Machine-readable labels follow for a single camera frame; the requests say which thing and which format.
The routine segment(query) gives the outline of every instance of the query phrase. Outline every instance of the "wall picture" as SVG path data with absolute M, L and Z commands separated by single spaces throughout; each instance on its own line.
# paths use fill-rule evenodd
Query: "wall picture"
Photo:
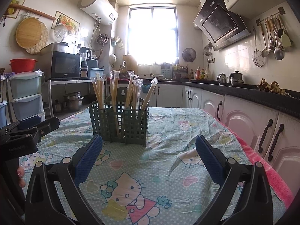
M 23 5 L 25 2 L 25 0 L 12 0 L 11 4 L 18 4 L 18 5 Z M 13 7 L 9 7 L 6 10 L 6 14 L 7 14 L 7 18 L 12 18 L 12 19 L 16 19 L 18 14 L 20 12 L 20 9 L 17 8 L 13 8 Z
M 80 23 L 59 11 L 56 11 L 55 18 L 56 20 L 53 21 L 51 29 L 54 29 L 57 24 L 62 23 L 67 27 L 69 35 L 77 37 Z

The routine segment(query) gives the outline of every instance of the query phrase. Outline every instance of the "spatula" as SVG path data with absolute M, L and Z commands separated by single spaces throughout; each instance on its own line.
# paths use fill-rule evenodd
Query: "spatula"
M 278 14 L 278 18 L 279 18 L 279 21 L 281 23 L 281 26 L 283 26 L 285 28 L 285 26 L 283 25 L 281 17 L 280 17 L 279 14 Z M 283 47 L 292 46 L 291 40 L 289 39 L 288 35 L 284 33 L 284 28 L 283 28 L 283 34 L 282 34 L 282 37 L 281 37 L 282 46 Z

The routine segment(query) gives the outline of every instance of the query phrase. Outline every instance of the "dish rack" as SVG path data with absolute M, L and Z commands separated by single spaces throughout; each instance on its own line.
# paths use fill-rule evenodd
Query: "dish rack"
M 111 95 L 104 99 L 104 108 L 99 108 L 98 101 L 89 106 L 93 133 L 99 134 L 104 141 L 139 144 L 146 146 L 149 106 L 140 110 L 144 100 L 140 98 L 139 109 L 125 109 L 127 87 L 117 91 L 116 110 L 113 111 Z M 118 121 L 119 136 L 116 131 L 115 119 Z

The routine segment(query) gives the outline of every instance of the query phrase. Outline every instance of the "window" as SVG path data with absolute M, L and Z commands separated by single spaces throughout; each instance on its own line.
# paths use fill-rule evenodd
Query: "window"
M 131 8 L 127 45 L 140 65 L 174 63 L 178 57 L 175 7 Z

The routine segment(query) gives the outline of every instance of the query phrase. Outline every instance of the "pink towel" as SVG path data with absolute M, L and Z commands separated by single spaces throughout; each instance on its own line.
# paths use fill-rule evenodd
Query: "pink towel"
M 247 158 L 249 161 L 254 164 L 255 162 L 261 162 L 262 165 L 265 168 L 265 172 L 268 177 L 268 181 L 270 186 L 274 189 L 275 194 L 278 196 L 280 200 L 282 200 L 288 208 L 290 204 L 292 203 L 294 196 L 285 183 L 283 179 L 280 177 L 280 175 L 271 167 L 270 164 L 268 164 L 262 157 L 257 154 L 250 146 L 247 145 L 245 141 L 243 141 L 236 133 L 234 133 L 231 129 L 229 129 L 227 126 L 225 126 L 223 123 L 221 123 L 225 128 L 227 128 L 232 134 L 234 134 L 241 144 Z

